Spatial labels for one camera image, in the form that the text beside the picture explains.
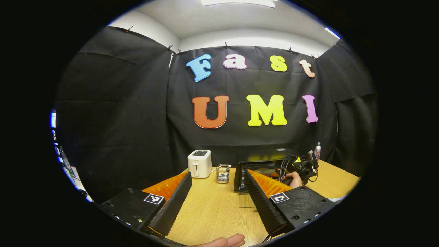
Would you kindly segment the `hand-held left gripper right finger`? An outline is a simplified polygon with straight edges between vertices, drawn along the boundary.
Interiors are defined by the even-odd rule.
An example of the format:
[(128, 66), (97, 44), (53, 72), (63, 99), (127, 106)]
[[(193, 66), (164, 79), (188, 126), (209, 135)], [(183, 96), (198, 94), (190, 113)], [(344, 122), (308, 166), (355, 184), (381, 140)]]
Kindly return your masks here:
[(335, 202), (306, 186), (267, 196), (257, 182), (258, 176), (261, 180), (281, 183), (251, 170), (244, 171), (244, 184), (270, 236), (278, 236), (308, 225), (336, 206)]

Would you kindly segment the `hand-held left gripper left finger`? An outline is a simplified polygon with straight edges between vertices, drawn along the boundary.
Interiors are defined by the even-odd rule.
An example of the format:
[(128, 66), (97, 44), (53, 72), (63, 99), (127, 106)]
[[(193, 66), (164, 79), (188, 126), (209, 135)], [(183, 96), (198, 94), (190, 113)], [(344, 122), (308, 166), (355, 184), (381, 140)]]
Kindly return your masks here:
[(156, 237), (169, 235), (192, 186), (191, 172), (181, 173), (142, 191), (128, 188), (100, 205), (127, 226)]

